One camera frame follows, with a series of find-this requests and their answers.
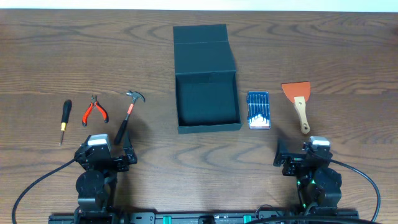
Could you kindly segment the small claw hammer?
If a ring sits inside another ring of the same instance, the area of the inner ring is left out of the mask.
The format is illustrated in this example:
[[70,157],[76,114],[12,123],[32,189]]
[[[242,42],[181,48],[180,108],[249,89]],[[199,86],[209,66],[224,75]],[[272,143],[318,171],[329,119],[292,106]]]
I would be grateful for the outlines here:
[[124,132],[126,130],[126,127],[127,127],[128,121],[129,121],[129,117],[130,117],[130,115],[131,115],[131,113],[132,113],[132,111],[134,109],[136,101],[138,99],[141,99],[143,102],[146,101],[144,96],[142,94],[140,94],[139,92],[136,92],[136,91],[129,90],[129,91],[126,92],[126,95],[130,96],[132,98],[132,101],[131,101],[131,104],[129,105],[129,108],[127,110],[126,117],[122,121],[122,123],[121,123],[121,125],[120,125],[120,127],[118,129],[118,133],[116,134],[116,137],[114,139],[114,144],[115,145],[120,144],[120,142],[122,140],[122,137],[124,135]]

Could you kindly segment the blue precision screwdriver set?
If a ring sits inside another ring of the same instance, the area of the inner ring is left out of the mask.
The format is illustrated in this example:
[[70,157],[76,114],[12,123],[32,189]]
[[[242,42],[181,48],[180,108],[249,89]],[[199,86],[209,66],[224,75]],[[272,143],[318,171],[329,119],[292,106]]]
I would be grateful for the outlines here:
[[246,102],[248,105],[249,129],[270,129],[271,111],[267,91],[249,91]]

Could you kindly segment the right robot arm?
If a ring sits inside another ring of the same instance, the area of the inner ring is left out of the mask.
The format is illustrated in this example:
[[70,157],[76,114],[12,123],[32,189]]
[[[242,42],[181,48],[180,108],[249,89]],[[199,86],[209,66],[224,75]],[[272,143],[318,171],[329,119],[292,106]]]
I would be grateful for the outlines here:
[[311,136],[303,144],[303,153],[289,152],[283,140],[278,140],[273,161],[282,166],[282,175],[297,179],[302,215],[336,215],[341,199],[341,174],[329,168],[330,142],[324,137]]

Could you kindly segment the orange scraper wooden handle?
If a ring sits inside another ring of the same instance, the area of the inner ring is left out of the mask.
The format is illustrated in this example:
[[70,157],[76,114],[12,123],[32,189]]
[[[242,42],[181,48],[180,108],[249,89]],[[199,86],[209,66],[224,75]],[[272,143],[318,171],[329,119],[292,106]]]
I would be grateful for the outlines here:
[[308,134],[310,125],[307,121],[306,102],[310,96],[310,82],[283,83],[281,87],[287,99],[294,105],[300,120],[301,132]]

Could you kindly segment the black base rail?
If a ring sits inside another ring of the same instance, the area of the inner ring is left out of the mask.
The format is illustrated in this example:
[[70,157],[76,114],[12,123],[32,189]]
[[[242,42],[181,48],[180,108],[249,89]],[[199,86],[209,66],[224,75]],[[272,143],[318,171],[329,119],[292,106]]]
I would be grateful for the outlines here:
[[121,217],[108,215],[104,218],[88,213],[76,212],[72,215],[54,214],[48,223],[123,223],[123,224],[242,224],[263,218],[292,217],[292,212],[261,210],[259,212],[240,213],[154,213],[134,212]]

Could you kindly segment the dark green lidded box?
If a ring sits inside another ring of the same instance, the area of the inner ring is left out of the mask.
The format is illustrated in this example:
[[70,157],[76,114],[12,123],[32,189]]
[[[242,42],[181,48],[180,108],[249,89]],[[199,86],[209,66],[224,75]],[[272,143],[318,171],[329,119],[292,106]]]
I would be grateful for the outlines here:
[[173,35],[178,133],[241,129],[227,26],[175,26]]

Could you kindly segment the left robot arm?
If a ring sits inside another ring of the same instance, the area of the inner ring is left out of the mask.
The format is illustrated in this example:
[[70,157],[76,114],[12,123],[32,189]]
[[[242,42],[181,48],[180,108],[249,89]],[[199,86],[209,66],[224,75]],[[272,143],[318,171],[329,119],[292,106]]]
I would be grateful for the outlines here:
[[118,173],[127,172],[137,163],[129,133],[123,137],[124,155],[111,156],[107,134],[89,135],[75,152],[74,158],[85,172],[76,181],[78,208],[75,223],[129,223],[129,215],[114,207]]

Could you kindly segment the black yellow screwdriver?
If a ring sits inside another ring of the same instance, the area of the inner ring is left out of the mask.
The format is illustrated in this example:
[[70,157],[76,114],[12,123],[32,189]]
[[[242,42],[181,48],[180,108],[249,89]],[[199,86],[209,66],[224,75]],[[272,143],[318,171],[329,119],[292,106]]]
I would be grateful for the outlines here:
[[63,104],[61,128],[60,128],[60,143],[59,143],[60,146],[63,144],[64,132],[67,127],[67,123],[69,120],[71,110],[72,110],[72,101],[65,100],[65,102]]

